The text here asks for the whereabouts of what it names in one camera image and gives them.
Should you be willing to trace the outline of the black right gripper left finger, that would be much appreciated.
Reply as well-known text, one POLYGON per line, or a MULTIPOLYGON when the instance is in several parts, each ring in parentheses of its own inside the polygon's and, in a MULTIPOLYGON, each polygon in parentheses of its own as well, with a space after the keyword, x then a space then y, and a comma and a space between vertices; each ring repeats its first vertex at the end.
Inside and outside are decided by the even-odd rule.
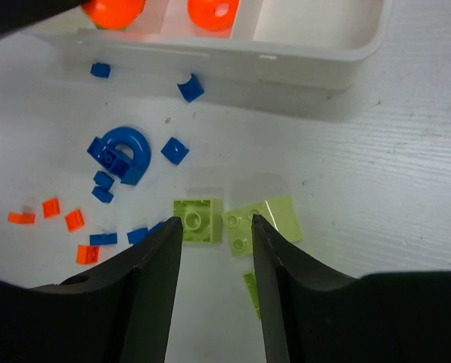
POLYGON ((162 362, 182 254, 182 222, 60 284, 0 281, 0 362, 162 362))

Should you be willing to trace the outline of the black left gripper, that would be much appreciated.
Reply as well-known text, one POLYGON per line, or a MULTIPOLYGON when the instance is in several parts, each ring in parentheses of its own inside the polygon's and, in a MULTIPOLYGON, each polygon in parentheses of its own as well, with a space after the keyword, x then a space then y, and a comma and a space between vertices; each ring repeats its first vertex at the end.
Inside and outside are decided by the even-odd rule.
POLYGON ((0 40, 86 3, 85 0, 0 0, 0 40))

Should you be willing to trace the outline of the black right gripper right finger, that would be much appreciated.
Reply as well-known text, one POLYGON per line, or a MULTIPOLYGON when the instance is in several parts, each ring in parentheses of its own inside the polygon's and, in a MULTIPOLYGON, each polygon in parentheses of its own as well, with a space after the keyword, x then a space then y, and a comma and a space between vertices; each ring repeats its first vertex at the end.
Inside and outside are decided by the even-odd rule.
POLYGON ((353 278, 252 220, 269 362, 451 362, 451 271, 353 278))

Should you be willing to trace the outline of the orange dish lego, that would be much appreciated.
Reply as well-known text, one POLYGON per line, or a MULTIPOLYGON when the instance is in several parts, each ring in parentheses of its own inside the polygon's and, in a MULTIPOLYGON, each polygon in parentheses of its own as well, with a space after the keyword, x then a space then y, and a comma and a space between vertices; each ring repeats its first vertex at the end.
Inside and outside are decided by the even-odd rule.
POLYGON ((143 0, 92 0, 81 5, 84 14, 99 28, 120 30, 143 12, 143 0))
POLYGON ((234 23, 239 0, 189 0, 187 11, 191 22, 201 29, 220 31, 234 23))

